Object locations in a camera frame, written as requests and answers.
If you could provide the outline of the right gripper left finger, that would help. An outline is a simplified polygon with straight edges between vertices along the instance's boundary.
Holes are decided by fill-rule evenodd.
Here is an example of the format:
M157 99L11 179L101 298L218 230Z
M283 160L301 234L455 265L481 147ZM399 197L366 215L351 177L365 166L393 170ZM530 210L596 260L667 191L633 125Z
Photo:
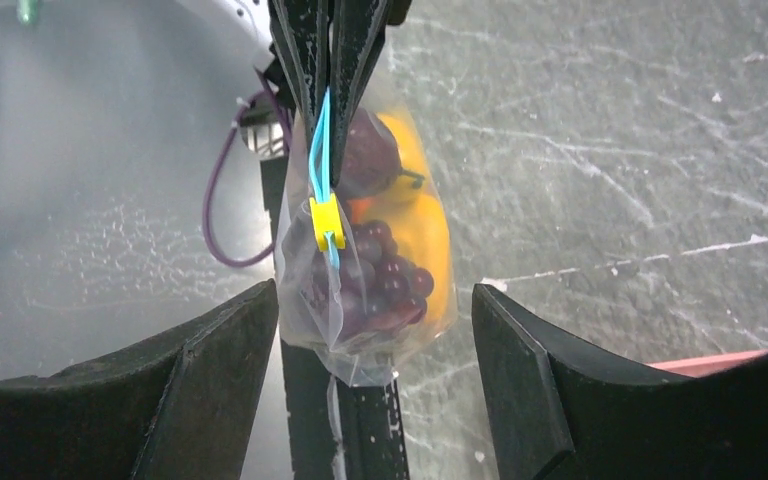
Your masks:
M50 377L0 380L0 479L236 479L276 330L273 281Z

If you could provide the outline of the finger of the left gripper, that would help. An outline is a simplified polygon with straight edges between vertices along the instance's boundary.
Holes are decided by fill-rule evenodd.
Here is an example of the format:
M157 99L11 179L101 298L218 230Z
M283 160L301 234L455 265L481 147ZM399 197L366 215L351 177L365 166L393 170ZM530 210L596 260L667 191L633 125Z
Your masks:
M386 28L404 23L411 0L336 0L329 6L330 185L340 182L349 126L377 65Z
M328 74L330 2L272 0L270 30L307 133L316 127Z

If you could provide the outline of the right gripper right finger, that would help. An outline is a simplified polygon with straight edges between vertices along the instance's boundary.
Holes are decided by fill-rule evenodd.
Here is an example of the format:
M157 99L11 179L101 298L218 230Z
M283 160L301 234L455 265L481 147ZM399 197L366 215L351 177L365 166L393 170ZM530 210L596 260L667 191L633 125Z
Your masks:
M703 376L648 366L474 287L503 479L768 479L768 353Z

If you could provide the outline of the dark brown passion fruit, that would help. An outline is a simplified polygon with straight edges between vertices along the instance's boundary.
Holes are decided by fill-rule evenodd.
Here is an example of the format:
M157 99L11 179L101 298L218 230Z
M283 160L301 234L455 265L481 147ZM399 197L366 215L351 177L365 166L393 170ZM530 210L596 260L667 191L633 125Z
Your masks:
M384 193L399 181L411 190L424 186L426 177L402 166L396 139L372 112L359 108L347 135L341 173L334 188L337 197L354 200Z

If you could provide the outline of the pink perforated plastic basket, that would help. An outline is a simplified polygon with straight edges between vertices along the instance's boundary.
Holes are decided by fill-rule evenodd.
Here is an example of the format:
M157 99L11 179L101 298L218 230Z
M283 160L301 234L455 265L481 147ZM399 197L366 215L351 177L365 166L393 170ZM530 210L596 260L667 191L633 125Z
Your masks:
M645 378L697 379L729 370L768 355L768 349L724 353L643 364Z

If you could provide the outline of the yellow mango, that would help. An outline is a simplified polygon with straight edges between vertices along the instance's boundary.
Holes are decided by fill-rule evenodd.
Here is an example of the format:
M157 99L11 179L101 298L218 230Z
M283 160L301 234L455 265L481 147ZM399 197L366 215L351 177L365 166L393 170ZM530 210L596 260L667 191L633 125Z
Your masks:
M399 254L431 273L434 290L427 299L424 326L440 333L457 318L450 236L443 205L411 116L397 111L381 112L377 117L394 136L402 167L420 174L424 181L417 188L414 179L400 177L389 190L371 200L363 219L388 223Z

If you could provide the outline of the dark red grape bunch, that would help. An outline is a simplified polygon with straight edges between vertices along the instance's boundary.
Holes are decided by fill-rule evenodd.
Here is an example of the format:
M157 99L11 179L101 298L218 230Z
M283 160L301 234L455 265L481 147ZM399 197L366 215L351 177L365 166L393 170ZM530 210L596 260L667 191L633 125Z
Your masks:
M337 320L337 341L394 335L424 321L434 290L431 273L399 254L384 221L351 225L350 232L354 242L338 251L338 269L326 254L317 254L311 267L312 308L323 320Z

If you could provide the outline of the clear zip bag blue zipper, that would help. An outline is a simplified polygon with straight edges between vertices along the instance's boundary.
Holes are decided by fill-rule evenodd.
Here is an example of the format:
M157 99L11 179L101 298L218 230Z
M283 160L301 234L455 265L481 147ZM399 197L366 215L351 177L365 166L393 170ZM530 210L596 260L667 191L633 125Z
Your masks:
M275 240L293 475L405 479L399 370L457 317L444 208L388 73L373 74L343 151L323 121L307 132L297 120Z

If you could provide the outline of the orange fruit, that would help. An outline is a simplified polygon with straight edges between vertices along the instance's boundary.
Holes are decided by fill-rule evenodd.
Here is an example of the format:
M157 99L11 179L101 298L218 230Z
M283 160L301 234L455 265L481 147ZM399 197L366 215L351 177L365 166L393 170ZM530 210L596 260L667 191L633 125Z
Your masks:
M362 225L373 219L375 199L357 198L347 201L350 210L349 220L352 225Z

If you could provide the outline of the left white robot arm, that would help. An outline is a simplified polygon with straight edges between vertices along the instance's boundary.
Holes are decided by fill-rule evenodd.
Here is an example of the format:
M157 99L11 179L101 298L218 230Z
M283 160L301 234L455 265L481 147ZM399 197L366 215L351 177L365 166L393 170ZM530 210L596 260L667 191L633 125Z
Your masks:
M403 176L396 143L361 99L386 31L404 23L408 1L187 1L185 7L250 47L286 141L310 145L319 121L329 135L326 183L348 198L376 195Z

